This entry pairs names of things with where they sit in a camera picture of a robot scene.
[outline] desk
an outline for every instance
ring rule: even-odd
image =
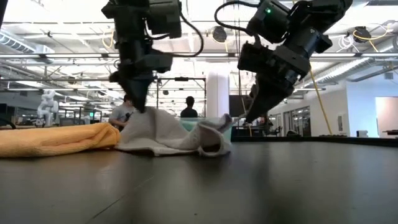
[[[398,149],[236,143],[226,157],[0,160],[0,223],[398,223]]]
[[[16,126],[17,129],[32,129],[32,128],[36,128],[36,126]],[[47,127],[45,126],[44,128],[54,128],[54,127],[58,127],[58,126],[51,126],[51,127]],[[12,130],[11,126],[0,126],[0,130]]]
[[[398,136],[398,130],[383,131],[387,135]]]

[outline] person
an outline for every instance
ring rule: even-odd
[[[181,118],[197,118],[198,117],[198,112],[194,109],[192,109],[193,104],[195,103],[195,99],[192,96],[188,96],[185,99],[185,103],[187,104],[187,107],[181,111]]]
[[[267,136],[271,133],[271,128],[273,127],[272,121],[269,119],[268,115],[264,114],[260,117],[260,127],[262,132]]]
[[[134,107],[132,105],[131,99],[128,95],[124,95],[123,103],[113,109],[111,116],[109,116],[109,122],[122,130],[128,122],[130,115],[133,113]]]

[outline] yellow towel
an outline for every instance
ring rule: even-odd
[[[0,157],[56,156],[111,147],[120,140],[109,123],[0,131]]]

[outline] humanoid robot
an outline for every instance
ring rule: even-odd
[[[54,113],[55,118],[58,118],[58,102],[54,101],[54,96],[54,90],[44,90],[42,102],[37,108],[37,120],[35,124],[37,127],[52,126]]]

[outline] white pillar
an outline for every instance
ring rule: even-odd
[[[229,113],[229,70],[217,64],[209,64],[206,76],[206,117],[218,118]]]

